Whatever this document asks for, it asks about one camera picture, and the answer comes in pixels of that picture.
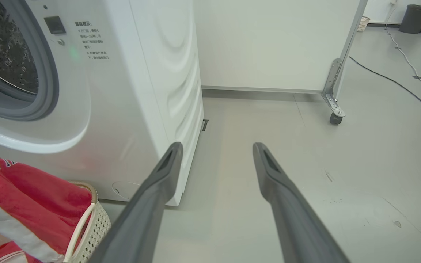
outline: basket handle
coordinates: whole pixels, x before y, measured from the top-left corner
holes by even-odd
[[[77,223],[74,232],[72,233],[71,239],[69,240],[69,244],[67,245],[66,255],[63,260],[63,263],[68,263],[72,258],[72,253],[74,252],[74,247],[76,246],[77,239],[79,238],[80,232],[84,227],[87,218],[89,217],[92,210],[95,208],[96,203],[91,203],[90,206],[86,209],[82,217],[80,217],[79,222]]]
[[[97,196],[97,190],[90,184],[86,182],[81,181],[68,181],[69,183],[75,184],[79,186],[80,188],[84,188],[90,191],[92,193],[92,203],[97,203],[98,196]]]

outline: front-load washing machine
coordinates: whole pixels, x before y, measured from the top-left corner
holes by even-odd
[[[0,158],[128,200],[201,130],[192,0],[0,0]]]

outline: door glass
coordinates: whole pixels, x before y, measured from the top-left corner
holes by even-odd
[[[0,80],[9,87],[37,94],[38,75],[19,28],[0,3]]]

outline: dark gray trash bin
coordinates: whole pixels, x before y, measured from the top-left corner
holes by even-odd
[[[421,5],[407,5],[400,32],[418,34],[421,30]]]

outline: white wall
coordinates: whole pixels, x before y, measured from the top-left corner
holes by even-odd
[[[388,23],[400,24],[406,13],[407,5],[421,5],[421,0],[398,0],[395,5],[392,5],[390,0],[368,0],[363,15],[369,17],[372,23],[385,23],[389,13],[396,6]]]
[[[332,61],[342,55],[359,2],[195,0],[202,85],[321,91]]]

